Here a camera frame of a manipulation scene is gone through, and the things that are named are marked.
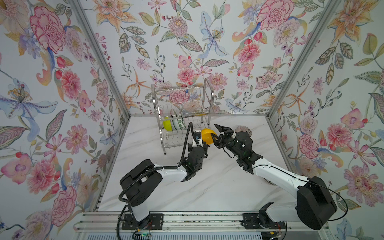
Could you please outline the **green leaf pattern bowl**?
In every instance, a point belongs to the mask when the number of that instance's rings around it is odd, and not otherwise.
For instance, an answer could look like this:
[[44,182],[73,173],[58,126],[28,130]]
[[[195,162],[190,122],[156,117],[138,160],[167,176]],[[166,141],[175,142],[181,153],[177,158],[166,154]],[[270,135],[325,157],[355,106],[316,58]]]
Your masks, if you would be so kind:
[[187,128],[185,120],[183,118],[178,119],[178,125],[180,130],[185,130]]

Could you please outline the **pink striped bowl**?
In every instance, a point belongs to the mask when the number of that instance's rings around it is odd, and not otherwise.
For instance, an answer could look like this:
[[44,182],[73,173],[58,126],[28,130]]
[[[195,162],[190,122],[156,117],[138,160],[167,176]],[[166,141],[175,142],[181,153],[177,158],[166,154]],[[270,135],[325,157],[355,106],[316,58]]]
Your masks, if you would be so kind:
[[246,132],[248,133],[250,136],[252,135],[252,131],[250,128],[246,127],[246,126],[237,126],[236,129],[235,129],[235,132],[236,133],[239,133],[239,132]]

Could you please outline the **lime green bowl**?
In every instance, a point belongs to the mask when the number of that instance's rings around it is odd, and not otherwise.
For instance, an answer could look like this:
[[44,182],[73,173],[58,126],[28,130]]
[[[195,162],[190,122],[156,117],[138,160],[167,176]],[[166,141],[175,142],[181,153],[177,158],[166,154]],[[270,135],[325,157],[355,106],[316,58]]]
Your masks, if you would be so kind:
[[172,132],[173,127],[172,127],[172,120],[169,117],[165,117],[165,120],[163,121],[163,127],[166,131]]

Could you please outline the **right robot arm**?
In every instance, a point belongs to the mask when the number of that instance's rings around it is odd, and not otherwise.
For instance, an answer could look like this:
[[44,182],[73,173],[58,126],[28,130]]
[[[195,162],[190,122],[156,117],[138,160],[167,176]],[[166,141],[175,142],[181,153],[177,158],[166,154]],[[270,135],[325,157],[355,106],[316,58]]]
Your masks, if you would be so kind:
[[258,213],[272,222],[301,222],[319,231],[337,212],[331,191],[319,177],[307,178],[285,170],[252,150],[253,140],[247,132],[235,132],[215,125],[220,135],[212,135],[214,145],[230,151],[245,172],[264,178],[295,198],[294,202],[269,202]]

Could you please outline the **pale teal glass bowl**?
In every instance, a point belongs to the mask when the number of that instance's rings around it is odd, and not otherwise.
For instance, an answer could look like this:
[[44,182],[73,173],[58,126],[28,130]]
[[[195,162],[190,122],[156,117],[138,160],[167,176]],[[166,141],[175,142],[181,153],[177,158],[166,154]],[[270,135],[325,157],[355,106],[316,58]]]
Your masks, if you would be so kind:
[[181,131],[182,130],[182,127],[180,127],[180,119],[176,119],[175,122],[177,122],[178,126],[177,126],[177,131]]

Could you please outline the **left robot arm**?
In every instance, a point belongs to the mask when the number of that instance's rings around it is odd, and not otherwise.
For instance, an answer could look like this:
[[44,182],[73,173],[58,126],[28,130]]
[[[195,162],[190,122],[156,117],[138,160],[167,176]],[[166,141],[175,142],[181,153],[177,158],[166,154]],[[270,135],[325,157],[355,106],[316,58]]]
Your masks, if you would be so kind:
[[182,157],[175,166],[159,166],[146,159],[126,174],[121,180],[122,192],[119,201],[129,207],[137,222],[149,219],[150,211],[146,203],[161,182],[187,182],[203,168],[203,160],[208,157],[208,145],[188,144],[188,155]]

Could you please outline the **black white floral bowl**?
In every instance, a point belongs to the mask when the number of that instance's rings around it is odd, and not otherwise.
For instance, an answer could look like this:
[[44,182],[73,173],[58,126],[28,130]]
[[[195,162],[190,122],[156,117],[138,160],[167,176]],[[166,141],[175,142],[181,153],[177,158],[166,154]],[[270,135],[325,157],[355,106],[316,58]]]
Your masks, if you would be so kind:
[[273,182],[271,182],[271,181],[269,181],[269,180],[267,180],[267,179],[264,179],[264,181],[265,181],[267,184],[269,184],[269,185],[276,186],[276,184],[274,184]]

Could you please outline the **steel wire dish rack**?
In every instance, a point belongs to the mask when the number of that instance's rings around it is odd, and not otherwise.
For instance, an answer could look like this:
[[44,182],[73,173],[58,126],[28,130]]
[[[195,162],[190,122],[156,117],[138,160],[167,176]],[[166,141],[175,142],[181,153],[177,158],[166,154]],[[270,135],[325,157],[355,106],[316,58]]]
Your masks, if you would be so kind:
[[[207,80],[202,84],[187,87],[160,89],[152,85],[151,95],[164,154],[167,149],[184,144],[189,123],[193,124],[195,130],[211,127],[214,90]],[[183,118],[187,128],[168,132],[163,127],[165,117],[174,120]]]

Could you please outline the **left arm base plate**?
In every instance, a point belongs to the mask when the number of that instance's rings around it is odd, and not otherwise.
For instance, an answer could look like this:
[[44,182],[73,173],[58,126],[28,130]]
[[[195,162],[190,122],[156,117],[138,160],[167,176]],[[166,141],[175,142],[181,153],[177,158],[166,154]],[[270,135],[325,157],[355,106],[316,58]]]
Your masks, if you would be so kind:
[[137,221],[131,214],[124,215],[122,230],[162,230],[164,214],[149,214],[142,221]]

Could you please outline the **yellow bowl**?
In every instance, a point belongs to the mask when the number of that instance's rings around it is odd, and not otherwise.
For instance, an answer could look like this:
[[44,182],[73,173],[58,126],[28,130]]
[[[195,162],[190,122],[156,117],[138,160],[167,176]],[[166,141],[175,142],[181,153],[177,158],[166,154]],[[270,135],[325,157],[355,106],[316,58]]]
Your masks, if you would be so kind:
[[207,145],[212,145],[214,143],[212,134],[216,135],[216,132],[211,129],[202,129],[201,138],[203,142],[206,142]]

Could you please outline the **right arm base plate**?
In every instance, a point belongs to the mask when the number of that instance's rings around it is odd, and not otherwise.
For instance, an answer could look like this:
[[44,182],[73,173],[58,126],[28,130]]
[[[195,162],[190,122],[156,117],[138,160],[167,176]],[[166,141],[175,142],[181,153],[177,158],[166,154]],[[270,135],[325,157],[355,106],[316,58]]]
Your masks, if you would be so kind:
[[241,225],[246,230],[285,230],[285,222],[273,222],[266,214],[244,213]]

